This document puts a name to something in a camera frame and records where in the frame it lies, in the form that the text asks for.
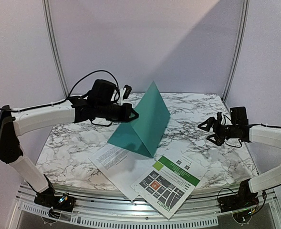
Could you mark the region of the teal file folder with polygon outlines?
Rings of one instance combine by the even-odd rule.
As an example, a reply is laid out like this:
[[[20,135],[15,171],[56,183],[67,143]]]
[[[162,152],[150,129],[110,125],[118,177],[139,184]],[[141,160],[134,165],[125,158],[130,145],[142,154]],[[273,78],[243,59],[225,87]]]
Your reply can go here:
[[[121,123],[107,142],[153,158],[170,119],[170,112],[155,82],[151,83],[135,111],[139,117]]]

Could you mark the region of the green map flyer sheet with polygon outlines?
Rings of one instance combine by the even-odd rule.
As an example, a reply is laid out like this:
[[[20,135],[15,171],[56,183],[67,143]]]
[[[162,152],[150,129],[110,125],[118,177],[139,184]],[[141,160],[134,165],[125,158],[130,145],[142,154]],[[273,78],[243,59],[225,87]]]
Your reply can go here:
[[[131,188],[170,219],[199,185],[207,169],[183,154],[161,156]]]

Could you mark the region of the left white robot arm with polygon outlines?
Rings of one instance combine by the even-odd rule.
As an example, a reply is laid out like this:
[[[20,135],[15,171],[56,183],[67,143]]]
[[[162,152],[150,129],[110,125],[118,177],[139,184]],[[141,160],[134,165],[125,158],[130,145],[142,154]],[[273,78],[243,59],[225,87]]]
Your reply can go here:
[[[110,123],[129,123],[139,117],[132,105],[124,102],[131,90],[129,85],[119,89],[110,81],[98,79],[91,90],[81,96],[23,109],[3,106],[0,108],[0,161],[13,167],[42,202],[55,207],[59,200],[52,184],[25,155],[18,137],[53,125],[93,122],[96,118]]]

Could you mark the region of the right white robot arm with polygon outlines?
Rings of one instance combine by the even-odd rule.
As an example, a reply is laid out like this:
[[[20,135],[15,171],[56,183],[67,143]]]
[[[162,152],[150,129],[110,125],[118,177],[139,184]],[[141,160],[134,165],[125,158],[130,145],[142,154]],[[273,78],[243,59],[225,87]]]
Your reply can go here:
[[[238,208],[246,207],[261,191],[281,186],[281,126],[268,124],[250,124],[244,106],[230,109],[227,117],[218,112],[215,117],[209,117],[198,125],[198,128],[212,132],[207,140],[217,146],[227,140],[237,139],[240,143],[249,144],[250,150],[257,149],[267,158],[260,162],[263,156],[255,156],[255,164],[259,166],[259,175],[244,180],[234,196],[234,204]]]

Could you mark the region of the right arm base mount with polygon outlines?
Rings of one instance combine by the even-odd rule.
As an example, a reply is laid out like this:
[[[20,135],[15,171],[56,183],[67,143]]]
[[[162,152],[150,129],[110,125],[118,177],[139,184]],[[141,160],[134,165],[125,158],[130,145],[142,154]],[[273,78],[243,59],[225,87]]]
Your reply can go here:
[[[232,194],[219,197],[221,191],[225,189],[232,192]],[[258,194],[255,193],[251,193],[250,196],[248,197],[242,197],[242,195],[239,195],[238,192],[234,192],[232,189],[226,187],[226,188],[222,188],[217,194],[217,202],[219,203],[219,207],[222,213],[235,211],[238,209],[248,210],[251,206],[255,205],[254,209],[250,209],[247,212],[247,215],[250,216],[259,212],[265,205],[266,198],[267,198],[266,191],[262,192],[262,198],[263,198],[263,204],[259,207]]]

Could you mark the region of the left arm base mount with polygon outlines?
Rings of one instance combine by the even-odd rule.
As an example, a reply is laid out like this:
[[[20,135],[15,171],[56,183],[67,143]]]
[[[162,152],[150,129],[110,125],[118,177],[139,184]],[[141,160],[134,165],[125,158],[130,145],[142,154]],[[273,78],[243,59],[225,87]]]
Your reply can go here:
[[[72,212],[76,203],[76,198],[68,193],[55,195],[50,192],[37,193],[34,203],[43,207]]]

